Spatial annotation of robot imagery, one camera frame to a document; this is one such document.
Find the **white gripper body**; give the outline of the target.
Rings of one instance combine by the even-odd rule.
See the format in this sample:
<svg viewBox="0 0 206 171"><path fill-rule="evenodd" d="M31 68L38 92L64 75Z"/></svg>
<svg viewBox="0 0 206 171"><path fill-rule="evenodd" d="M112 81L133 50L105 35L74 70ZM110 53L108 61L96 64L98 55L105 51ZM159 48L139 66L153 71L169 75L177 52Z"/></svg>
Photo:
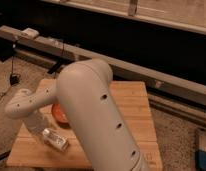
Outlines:
<svg viewBox="0 0 206 171"><path fill-rule="evenodd" d="M38 143L43 144L43 131L49 127L48 119L40 111L33 111L23 119L23 122L33 138Z"/></svg>

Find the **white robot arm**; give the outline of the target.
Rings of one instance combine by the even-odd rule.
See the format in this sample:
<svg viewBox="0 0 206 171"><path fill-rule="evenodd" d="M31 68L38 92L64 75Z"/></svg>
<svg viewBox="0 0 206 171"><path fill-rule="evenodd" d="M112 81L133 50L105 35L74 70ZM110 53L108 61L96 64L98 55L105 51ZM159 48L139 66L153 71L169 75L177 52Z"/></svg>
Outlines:
<svg viewBox="0 0 206 171"><path fill-rule="evenodd" d="M150 171L109 85L113 72L100 59L66 66L51 87L33 93L19 90L5 108L24 118L31 130L41 126L38 109L59 103L94 171Z"/></svg>

